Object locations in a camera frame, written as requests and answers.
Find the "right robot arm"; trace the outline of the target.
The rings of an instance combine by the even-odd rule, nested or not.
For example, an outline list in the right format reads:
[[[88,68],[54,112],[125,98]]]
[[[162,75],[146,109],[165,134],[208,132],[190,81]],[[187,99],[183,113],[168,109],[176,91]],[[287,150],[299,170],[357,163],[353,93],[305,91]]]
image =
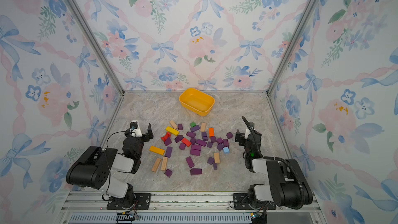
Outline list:
[[[313,193],[295,159],[263,156],[261,133],[250,122],[245,133],[236,131],[235,142],[244,148],[245,167],[252,173],[265,175],[263,184],[249,186],[241,200],[244,207],[261,209],[266,205],[301,209],[313,203]]]

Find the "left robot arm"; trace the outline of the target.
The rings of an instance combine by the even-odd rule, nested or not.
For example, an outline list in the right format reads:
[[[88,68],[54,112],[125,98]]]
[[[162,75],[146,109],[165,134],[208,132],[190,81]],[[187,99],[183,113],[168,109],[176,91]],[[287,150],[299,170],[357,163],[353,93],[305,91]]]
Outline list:
[[[131,184],[112,176],[112,171],[135,174],[141,165],[144,143],[154,138],[151,125],[141,131],[139,122],[133,121],[124,132],[122,153],[116,148],[90,146],[70,167],[66,182],[89,187],[103,194],[108,210],[148,210],[150,193],[135,193]]]

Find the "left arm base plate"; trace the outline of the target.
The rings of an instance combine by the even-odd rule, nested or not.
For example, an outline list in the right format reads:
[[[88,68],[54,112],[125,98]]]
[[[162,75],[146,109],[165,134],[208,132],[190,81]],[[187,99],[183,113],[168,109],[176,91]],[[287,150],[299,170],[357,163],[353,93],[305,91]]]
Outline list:
[[[124,198],[110,197],[107,210],[149,210],[151,201],[150,193],[127,194]]]

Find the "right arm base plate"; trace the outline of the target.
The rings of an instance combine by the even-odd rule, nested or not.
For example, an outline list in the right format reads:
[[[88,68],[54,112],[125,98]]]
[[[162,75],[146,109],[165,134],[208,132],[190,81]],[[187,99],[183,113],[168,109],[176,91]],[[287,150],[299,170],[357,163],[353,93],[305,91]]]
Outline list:
[[[234,193],[232,194],[233,208],[235,210],[276,210],[277,207],[269,201],[261,201],[248,193]]]

